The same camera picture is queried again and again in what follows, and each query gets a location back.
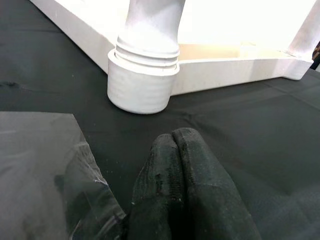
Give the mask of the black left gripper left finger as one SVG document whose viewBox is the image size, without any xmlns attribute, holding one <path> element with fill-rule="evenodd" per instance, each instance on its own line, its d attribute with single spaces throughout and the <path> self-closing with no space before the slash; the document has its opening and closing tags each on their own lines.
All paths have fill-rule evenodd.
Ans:
<svg viewBox="0 0 320 240">
<path fill-rule="evenodd" d="M 152 143 L 135 181 L 128 220 L 129 240 L 179 240 L 185 237 L 185 186 L 178 146 L 172 135 Z"/>
</svg>

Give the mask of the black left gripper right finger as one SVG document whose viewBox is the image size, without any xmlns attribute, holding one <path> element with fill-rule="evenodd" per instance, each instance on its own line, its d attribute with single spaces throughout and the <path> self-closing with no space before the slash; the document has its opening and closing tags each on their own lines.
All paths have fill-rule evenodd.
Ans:
<svg viewBox="0 0 320 240">
<path fill-rule="evenodd" d="M 195 240 L 259 240 L 261 235 L 231 176 L 193 128 L 173 132 Z"/>
</svg>

